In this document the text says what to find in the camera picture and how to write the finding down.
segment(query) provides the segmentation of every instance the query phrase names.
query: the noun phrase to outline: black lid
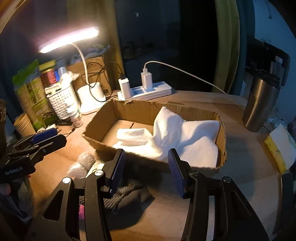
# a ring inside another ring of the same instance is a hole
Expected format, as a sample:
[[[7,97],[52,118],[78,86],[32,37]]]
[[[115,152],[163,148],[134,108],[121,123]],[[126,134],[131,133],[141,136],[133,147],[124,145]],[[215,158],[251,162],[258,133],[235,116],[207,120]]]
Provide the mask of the black lid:
[[[257,71],[256,76],[274,88],[281,88],[280,78],[278,78],[275,74],[270,74],[267,71],[260,69]]]

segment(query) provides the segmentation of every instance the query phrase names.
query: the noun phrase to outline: blue wall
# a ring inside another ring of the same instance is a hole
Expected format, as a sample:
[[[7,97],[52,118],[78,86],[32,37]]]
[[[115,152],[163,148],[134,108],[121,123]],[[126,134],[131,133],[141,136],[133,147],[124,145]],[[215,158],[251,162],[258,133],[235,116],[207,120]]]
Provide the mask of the blue wall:
[[[253,0],[255,9],[255,38],[285,51],[290,55],[290,70],[282,87],[276,108],[278,117],[290,122],[296,115],[296,38],[276,8],[269,2],[272,19],[265,0]]]

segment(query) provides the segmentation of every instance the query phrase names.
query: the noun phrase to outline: glowing lamp head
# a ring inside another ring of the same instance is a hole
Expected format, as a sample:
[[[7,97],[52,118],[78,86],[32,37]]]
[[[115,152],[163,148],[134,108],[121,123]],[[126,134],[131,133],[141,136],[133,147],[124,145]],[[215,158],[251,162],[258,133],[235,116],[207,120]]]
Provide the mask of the glowing lamp head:
[[[100,31],[98,27],[80,29],[68,34],[64,34],[51,41],[48,41],[45,44],[42,44],[41,46],[39,46],[38,52],[48,53],[54,49],[65,46],[67,44],[71,44],[83,39],[90,39],[90,38],[96,37],[99,35],[99,33]]]

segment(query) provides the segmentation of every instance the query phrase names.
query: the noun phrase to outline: desk lamp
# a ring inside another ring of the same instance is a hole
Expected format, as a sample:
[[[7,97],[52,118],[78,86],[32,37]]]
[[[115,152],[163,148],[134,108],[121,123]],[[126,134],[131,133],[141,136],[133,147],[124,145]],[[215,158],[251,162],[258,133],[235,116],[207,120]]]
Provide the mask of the desk lamp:
[[[83,62],[84,71],[85,71],[85,80],[87,85],[81,87],[77,92],[81,101],[80,111],[82,114],[85,114],[85,115],[97,111],[104,104],[106,97],[103,94],[103,91],[99,83],[96,83],[90,87],[85,58],[83,56],[82,51],[78,48],[78,46],[74,42],[96,37],[99,35],[99,33],[100,31],[98,27],[80,29],[68,34],[64,34],[53,40],[50,40],[47,43],[42,44],[38,48],[39,53],[48,53],[59,47],[65,46],[67,44],[71,44],[78,50]]]

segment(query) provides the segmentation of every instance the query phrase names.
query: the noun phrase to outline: ribbed blue pad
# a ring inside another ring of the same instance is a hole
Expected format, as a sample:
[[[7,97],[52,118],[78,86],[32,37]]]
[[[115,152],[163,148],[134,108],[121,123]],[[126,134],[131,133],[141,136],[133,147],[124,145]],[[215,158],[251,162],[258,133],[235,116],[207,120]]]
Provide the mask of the ribbed blue pad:
[[[181,172],[180,172],[180,170],[178,168],[177,162],[176,162],[174,156],[172,155],[171,150],[169,150],[169,152],[168,152],[168,164],[170,166],[170,172],[172,173],[177,193],[181,197],[183,197],[184,194],[185,194],[184,180],[183,180]]]
[[[115,167],[115,171],[113,173],[113,176],[111,177],[111,182],[110,182],[110,193],[114,194],[117,191],[118,184],[121,179],[121,175],[123,172],[124,164],[126,162],[126,153],[123,150],[121,153],[121,156],[119,157],[119,161],[117,166]]]

